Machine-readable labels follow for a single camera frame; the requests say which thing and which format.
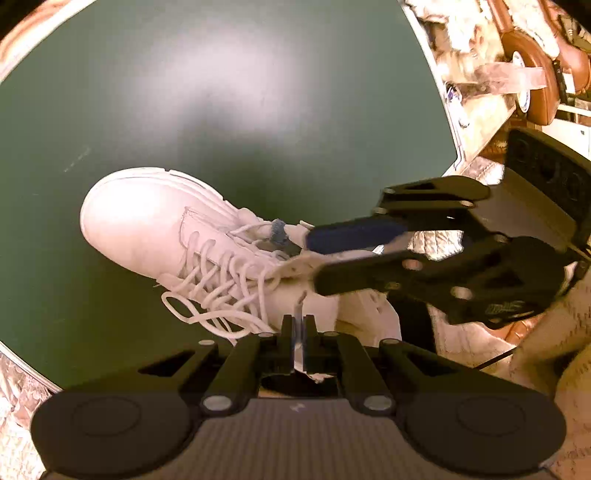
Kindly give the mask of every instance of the white boot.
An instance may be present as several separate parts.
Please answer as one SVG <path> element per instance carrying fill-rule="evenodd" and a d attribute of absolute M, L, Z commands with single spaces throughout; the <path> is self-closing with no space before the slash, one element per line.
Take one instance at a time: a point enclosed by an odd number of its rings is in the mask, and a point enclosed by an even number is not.
<path fill-rule="evenodd" d="M 80 227 L 103 255 L 167 288 L 162 299 L 177 318 L 232 343 L 251 332 L 278 331 L 302 299 L 303 313 L 315 316 L 320 332 L 335 330 L 342 316 L 339 324 L 354 325 L 367 345 L 384 335 L 400 337 L 398 316 L 382 295 L 347 294 L 339 308 L 338 296 L 313 291 L 311 274 L 329 257 L 304 250 L 288 258 L 258 246 L 286 239 L 303 246 L 308 224 L 262 220 L 186 174 L 132 168 L 108 175 L 87 194 Z M 170 299 L 183 303 L 190 316 Z"/>

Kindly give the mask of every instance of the screw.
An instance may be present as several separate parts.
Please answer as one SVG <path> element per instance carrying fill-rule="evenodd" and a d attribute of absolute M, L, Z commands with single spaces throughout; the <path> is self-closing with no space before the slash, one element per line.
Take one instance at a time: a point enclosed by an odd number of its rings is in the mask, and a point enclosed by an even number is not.
<path fill-rule="evenodd" d="M 232 400 L 224 395 L 212 395 L 203 400 L 203 406 L 210 411 L 224 411 L 232 406 Z"/>
<path fill-rule="evenodd" d="M 363 401 L 363 406 L 373 411 L 384 411 L 392 407 L 392 400 L 384 395 L 372 395 Z"/>
<path fill-rule="evenodd" d="M 398 290 L 400 288 L 400 283 L 397 281 L 390 281 L 386 283 L 386 290 Z"/>
<path fill-rule="evenodd" d="M 474 297 L 472 290 L 466 287 L 453 287 L 451 294 L 460 300 L 471 300 Z"/>
<path fill-rule="evenodd" d="M 509 243 L 509 239 L 501 233 L 496 234 L 493 238 L 495 239 L 495 242 L 499 242 L 500 244 Z"/>
<path fill-rule="evenodd" d="M 423 269 L 423 264 L 419 260 L 413 258 L 407 258 L 402 262 L 402 267 L 406 270 L 419 271 Z"/>

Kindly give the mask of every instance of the shoelace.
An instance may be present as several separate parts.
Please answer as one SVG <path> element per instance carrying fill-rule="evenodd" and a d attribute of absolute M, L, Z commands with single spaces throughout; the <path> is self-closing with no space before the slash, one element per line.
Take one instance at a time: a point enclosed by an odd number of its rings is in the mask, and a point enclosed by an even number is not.
<path fill-rule="evenodd" d="M 272 222 L 257 222 L 244 225 L 238 229 L 228 232 L 234 237 L 239 245 L 251 245 L 255 247 L 265 239 L 251 240 L 246 233 L 261 226 L 270 225 Z M 269 267 L 265 267 L 259 273 L 256 281 L 247 279 L 247 272 L 256 262 L 245 261 L 234 252 L 226 251 L 222 255 L 220 265 L 208 260 L 207 254 L 215 245 L 214 239 L 207 240 L 199 251 L 196 250 L 199 232 L 193 232 L 189 236 L 187 252 L 184 258 L 183 272 L 188 272 L 183 282 L 171 291 L 162 294 L 162 302 L 176 318 L 186 323 L 200 323 L 205 329 L 226 338 L 232 345 L 236 341 L 250 333 L 273 332 L 268 324 L 267 309 L 265 307 L 265 295 L 275 290 L 281 282 L 281 277 L 268 277 Z M 281 251 L 266 252 L 259 249 L 253 250 L 257 257 L 272 257 L 285 260 L 285 254 Z M 194 282 L 194 287 L 187 296 L 180 295 L 189 284 Z M 232 287 L 238 286 L 242 298 L 235 300 L 229 291 Z M 207 295 L 201 301 L 202 309 L 206 313 L 199 313 L 195 305 L 189 300 L 199 292 Z M 182 303 L 191 313 L 190 317 L 182 315 L 169 301 L 176 299 Z M 234 332 L 230 323 L 242 328 Z"/>

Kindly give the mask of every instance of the black cable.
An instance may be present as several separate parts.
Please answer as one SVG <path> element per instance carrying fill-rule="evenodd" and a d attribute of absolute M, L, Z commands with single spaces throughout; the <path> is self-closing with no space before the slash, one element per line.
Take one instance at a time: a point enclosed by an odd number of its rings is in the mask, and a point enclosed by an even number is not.
<path fill-rule="evenodd" d="M 505 353 L 502 353 L 500 355 L 497 355 L 494 358 L 491 358 L 490 360 L 487 360 L 486 362 L 484 362 L 483 364 L 478 365 L 477 367 L 474 367 L 474 370 L 482 370 L 483 368 L 488 367 L 489 365 L 495 364 L 497 363 L 499 360 L 503 360 L 504 358 L 513 355 L 513 352 L 517 349 L 517 347 L 512 348 L 511 350 L 507 350 Z"/>

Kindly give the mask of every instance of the dark green tabletop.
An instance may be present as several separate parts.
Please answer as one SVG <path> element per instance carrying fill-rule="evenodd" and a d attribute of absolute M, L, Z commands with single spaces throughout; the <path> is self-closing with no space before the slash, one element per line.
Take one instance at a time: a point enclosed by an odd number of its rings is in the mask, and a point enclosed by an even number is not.
<path fill-rule="evenodd" d="M 60 387 L 209 335 L 85 242 L 103 176 L 162 166 L 324 223 L 456 159 L 393 0 L 98 0 L 0 85 L 0 115 L 0 341 Z"/>

